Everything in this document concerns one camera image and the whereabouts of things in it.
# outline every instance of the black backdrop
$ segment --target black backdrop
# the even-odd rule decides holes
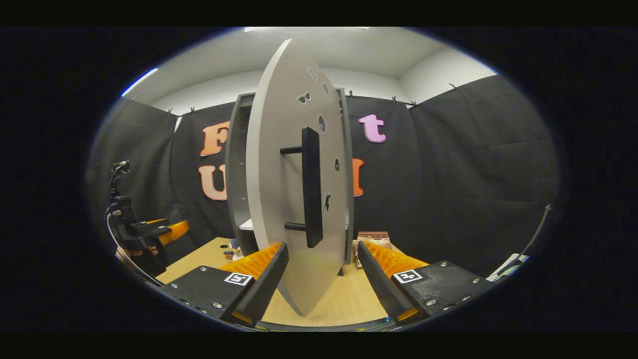
[[[502,76],[459,86],[407,108],[401,102],[347,96],[353,157],[363,161],[355,198],[355,234],[388,231],[407,254],[447,260],[483,277],[531,239],[558,189],[556,153],[533,106]],[[215,166],[224,189],[221,151],[201,156],[203,129],[230,120],[234,103],[176,116],[133,101],[113,109],[96,140],[100,179],[94,216],[105,208],[107,165],[130,159],[122,182],[140,219],[164,218],[181,206],[191,231],[167,248],[172,263],[221,236],[234,236],[226,201],[208,198],[201,166]],[[381,143],[359,119],[384,121]]]
[[[422,240],[413,250],[489,276],[531,240],[558,191],[556,149],[502,76],[410,109],[422,164]]]

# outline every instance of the wooden tabletop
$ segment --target wooden tabletop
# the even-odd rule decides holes
[[[201,265],[220,268],[232,262],[223,254],[229,247],[230,239],[215,238],[171,264],[157,279],[169,283]],[[394,245],[392,249],[402,253]],[[343,266],[343,276],[334,279],[323,298],[306,317],[297,315],[276,290],[262,321],[290,326],[340,326],[384,317],[387,317],[386,311],[372,290],[363,268],[358,268],[352,257],[351,263]]]

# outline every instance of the black handle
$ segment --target black handle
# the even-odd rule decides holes
[[[282,147],[282,155],[301,153],[301,173],[304,185],[305,224],[286,222],[284,228],[305,231],[308,248],[314,248],[323,239],[321,165],[319,134],[310,127],[301,130],[301,146]]]

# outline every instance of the cabinet door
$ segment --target cabinet door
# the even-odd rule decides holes
[[[344,136],[338,92],[313,59],[286,40],[255,93],[246,184],[259,249],[288,245],[279,291],[301,316],[319,302],[344,261],[345,164],[352,161]]]

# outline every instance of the ceiling light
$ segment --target ceiling light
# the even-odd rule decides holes
[[[363,29],[363,30],[367,30],[370,27],[369,26],[345,26],[348,28],[355,28],[355,29]],[[255,31],[255,30],[263,30],[263,29],[272,29],[273,27],[245,27],[244,28],[244,32],[245,33],[249,33],[250,31]]]
[[[124,95],[126,95],[129,91],[131,91],[135,86],[137,86],[137,84],[139,84],[140,82],[144,81],[144,79],[146,79],[148,76],[151,76],[155,71],[157,71],[158,69],[154,68],[151,71],[147,72],[146,75],[142,76],[139,80],[135,81],[134,84],[131,85],[131,87],[129,87],[126,91],[124,91],[124,93],[122,94],[122,97],[124,97]]]
[[[250,31],[262,30],[262,29],[270,29],[271,27],[245,27],[244,32],[249,33]]]

